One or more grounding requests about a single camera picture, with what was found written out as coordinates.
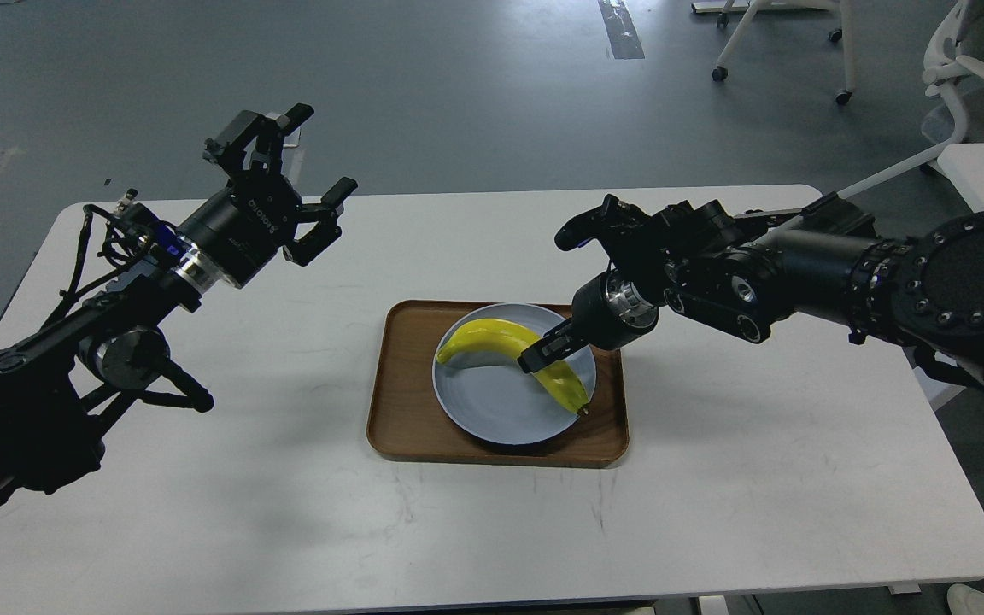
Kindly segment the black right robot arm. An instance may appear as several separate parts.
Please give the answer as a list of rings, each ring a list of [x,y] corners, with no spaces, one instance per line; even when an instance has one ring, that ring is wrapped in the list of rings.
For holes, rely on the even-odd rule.
[[[605,197],[555,234],[561,250],[597,241],[605,272],[579,288],[571,317],[518,358],[535,373],[586,346],[617,350],[659,310],[750,343],[794,313],[911,348],[934,380],[984,389],[984,211],[924,237],[887,240],[874,218],[830,194],[807,207],[727,214],[718,200],[655,214]]]

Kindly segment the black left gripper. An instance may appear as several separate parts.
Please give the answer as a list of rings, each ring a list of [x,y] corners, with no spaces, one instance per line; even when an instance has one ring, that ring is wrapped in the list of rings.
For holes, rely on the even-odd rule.
[[[242,110],[218,136],[204,140],[203,159],[229,179],[177,230],[235,288],[245,287],[282,246],[287,261],[304,267],[343,234],[339,218],[345,199],[358,190],[355,179],[340,178],[320,202],[302,205],[282,174],[286,137],[313,113],[304,102],[274,118]],[[265,179],[283,179],[286,187],[235,188],[246,180]],[[298,225],[312,229],[294,238]]]

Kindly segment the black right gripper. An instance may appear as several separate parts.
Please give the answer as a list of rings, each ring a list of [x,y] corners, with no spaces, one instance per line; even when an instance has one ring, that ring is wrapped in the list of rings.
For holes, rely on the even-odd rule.
[[[544,332],[517,358],[524,373],[537,373],[577,353],[578,340],[605,351],[622,348],[655,330],[659,308],[644,299],[621,272],[603,272],[571,299],[571,318]]]

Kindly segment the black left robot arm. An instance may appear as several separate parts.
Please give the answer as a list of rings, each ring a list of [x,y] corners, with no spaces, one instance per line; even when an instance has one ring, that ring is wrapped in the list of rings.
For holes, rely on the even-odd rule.
[[[306,266],[340,237],[342,178],[306,205],[284,176],[284,144],[313,115],[243,110],[204,143],[227,183],[180,225],[127,190],[116,208],[85,205],[77,257],[39,330],[0,350],[0,506],[20,488],[47,495],[97,471],[104,436],[133,402],[214,408],[169,354],[160,330],[194,312],[219,281],[241,288],[277,253]]]

